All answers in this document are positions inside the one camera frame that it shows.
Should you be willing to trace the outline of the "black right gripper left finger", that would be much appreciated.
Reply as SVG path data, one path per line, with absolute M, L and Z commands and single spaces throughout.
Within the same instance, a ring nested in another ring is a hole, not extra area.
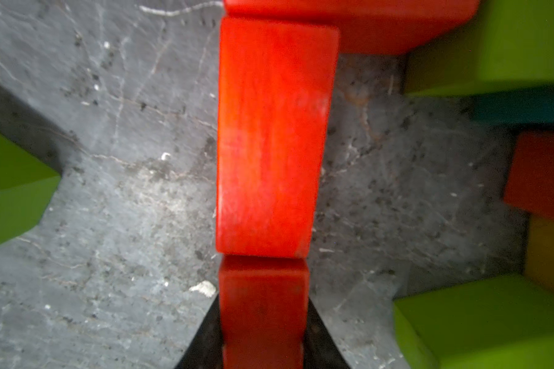
M 175 369 L 221 368 L 223 368 L 223 333 L 220 323 L 219 296 L 216 296 Z

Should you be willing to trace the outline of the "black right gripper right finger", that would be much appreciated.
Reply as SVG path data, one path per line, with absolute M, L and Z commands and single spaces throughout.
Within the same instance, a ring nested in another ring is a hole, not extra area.
M 304 369 L 350 369 L 311 300 L 303 341 Z

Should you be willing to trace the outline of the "red block vertical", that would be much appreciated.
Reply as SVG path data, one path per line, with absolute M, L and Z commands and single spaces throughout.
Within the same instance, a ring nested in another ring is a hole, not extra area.
M 301 368 L 309 269 L 294 258 L 226 255 L 219 268 L 225 368 Z

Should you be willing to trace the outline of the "green block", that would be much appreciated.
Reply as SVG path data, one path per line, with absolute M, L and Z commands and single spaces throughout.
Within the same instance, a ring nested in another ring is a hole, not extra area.
M 41 220 L 61 175 L 0 134 L 0 244 Z
M 467 96 L 554 85 L 554 1 L 482 1 L 472 20 L 409 53 L 404 92 Z
M 393 303 L 411 368 L 554 368 L 554 294 L 504 275 Z

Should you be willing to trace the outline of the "yellow rectangular block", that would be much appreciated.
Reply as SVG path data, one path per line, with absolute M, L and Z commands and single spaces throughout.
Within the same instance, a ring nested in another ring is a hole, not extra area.
M 532 215 L 526 247 L 524 274 L 554 293 L 554 221 Z

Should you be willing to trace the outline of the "red block horizontal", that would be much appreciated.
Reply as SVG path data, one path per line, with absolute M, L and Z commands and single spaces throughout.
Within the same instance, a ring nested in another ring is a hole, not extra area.
M 222 20 L 218 252 L 308 255 L 338 53 L 334 27 Z

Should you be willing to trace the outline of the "orange block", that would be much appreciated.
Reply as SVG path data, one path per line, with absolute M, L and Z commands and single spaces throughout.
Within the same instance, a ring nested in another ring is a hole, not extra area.
M 518 136 L 503 200 L 554 220 L 554 132 Z

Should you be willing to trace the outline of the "red block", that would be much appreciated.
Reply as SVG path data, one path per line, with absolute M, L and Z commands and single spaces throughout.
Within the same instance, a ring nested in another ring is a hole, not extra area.
M 401 55 L 465 24 L 478 0 L 232 0 L 228 15 L 335 26 L 343 53 Z

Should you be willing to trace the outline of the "teal triangle block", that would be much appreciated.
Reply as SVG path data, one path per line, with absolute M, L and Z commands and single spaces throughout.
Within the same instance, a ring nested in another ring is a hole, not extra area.
M 554 95 L 481 95 L 472 119 L 491 124 L 554 124 Z

